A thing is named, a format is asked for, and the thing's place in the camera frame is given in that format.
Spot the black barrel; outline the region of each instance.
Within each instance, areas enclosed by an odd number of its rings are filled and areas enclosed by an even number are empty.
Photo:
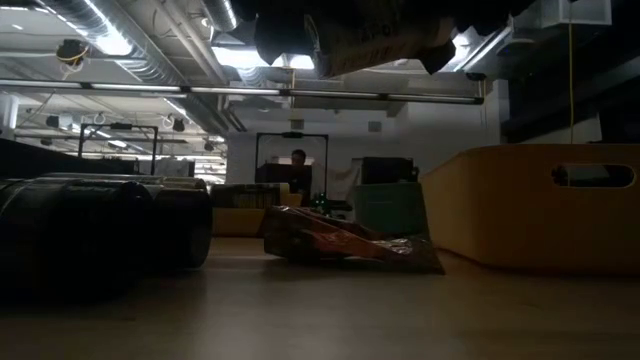
[[[126,181],[0,185],[0,276],[44,297],[92,299],[135,282],[152,198]]]
[[[172,189],[207,190],[207,183],[204,180],[192,177],[84,173],[50,173],[43,175],[43,177],[135,181],[143,185],[163,185]]]
[[[202,266],[212,240],[213,208],[204,191],[147,186],[154,201],[152,267],[161,270]]]

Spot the green container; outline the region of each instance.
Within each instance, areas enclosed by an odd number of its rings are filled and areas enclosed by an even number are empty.
[[[355,210],[356,222],[371,230],[394,235],[427,231],[419,183],[356,186]]]

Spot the person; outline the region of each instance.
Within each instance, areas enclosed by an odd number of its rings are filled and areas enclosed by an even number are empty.
[[[311,171],[305,168],[307,154],[297,149],[291,153],[291,174],[289,189],[292,194],[302,195],[302,206],[309,206],[311,202]]]

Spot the floor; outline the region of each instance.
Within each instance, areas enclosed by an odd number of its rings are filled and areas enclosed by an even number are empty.
[[[355,263],[305,268],[251,239],[201,271],[80,308],[0,308],[0,359],[638,359],[640,280]]]

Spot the handle cutout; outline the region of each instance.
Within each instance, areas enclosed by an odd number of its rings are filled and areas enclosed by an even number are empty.
[[[562,164],[551,170],[553,183],[572,188],[625,188],[635,173],[625,165]]]

